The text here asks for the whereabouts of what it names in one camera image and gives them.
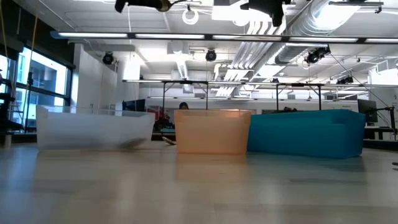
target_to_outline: ceiling light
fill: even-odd
[[[282,37],[263,35],[213,35],[213,40],[280,41]]]
[[[286,43],[288,47],[327,47],[327,44],[311,44],[311,43]]]
[[[383,39],[383,38],[368,38],[365,43],[386,43],[386,44],[397,44],[398,39]]]
[[[324,42],[324,43],[342,43],[349,42],[355,43],[358,38],[346,38],[346,37],[291,37],[289,41],[294,42]]]
[[[244,82],[208,82],[209,84],[227,84],[227,85],[240,85]]]
[[[161,83],[162,80],[123,80],[123,82],[135,82],[135,83]]]
[[[183,99],[183,100],[200,100],[203,99],[201,97],[175,97],[177,99]]]
[[[260,83],[256,83],[256,82],[250,82],[250,83],[246,83],[247,85],[276,85],[277,83],[264,83],[264,82],[260,82]]]
[[[73,0],[73,1],[91,1],[91,2],[102,2],[102,3],[115,3],[116,0]]]
[[[383,6],[384,2],[330,1],[330,6]]]
[[[163,96],[148,96],[148,99],[163,99]],[[174,99],[174,97],[166,96],[165,99]]]
[[[127,38],[127,34],[123,33],[60,32],[58,34],[66,38]]]
[[[201,34],[136,34],[137,39],[204,39]]]

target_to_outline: computer screen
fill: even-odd
[[[145,112],[145,99],[124,101],[123,110]]]
[[[367,123],[377,122],[376,102],[371,100],[358,100],[358,112],[366,115]]]

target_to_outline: camera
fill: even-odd
[[[112,65],[113,60],[113,52],[106,52],[105,56],[102,58],[102,62],[104,62],[105,65]]]
[[[217,58],[217,54],[214,49],[209,49],[206,54],[206,61],[214,62]]]
[[[331,52],[329,46],[319,47],[314,51],[309,52],[304,61],[307,64],[317,63],[319,60],[323,59],[325,55],[328,55],[330,53]]]

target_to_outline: person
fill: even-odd
[[[179,109],[180,110],[189,110],[188,103],[186,103],[186,102],[180,103]]]
[[[188,103],[186,103],[186,102],[180,103],[180,106],[179,106],[178,108],[179,108],[180,110],[189,110]],[[163,141],[169,143],[169,144],[172,145],[172,146],[174,146],[174,145],[177,144],[175,141],[173,141],[173,140],[171,140],[171,139],[169,139],[169,138],[167,138],[167,137],[162,137],[162,139],[163,139]]]

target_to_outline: floor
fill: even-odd
[[[398,154],[0,151],[0,223],[397,223]]]

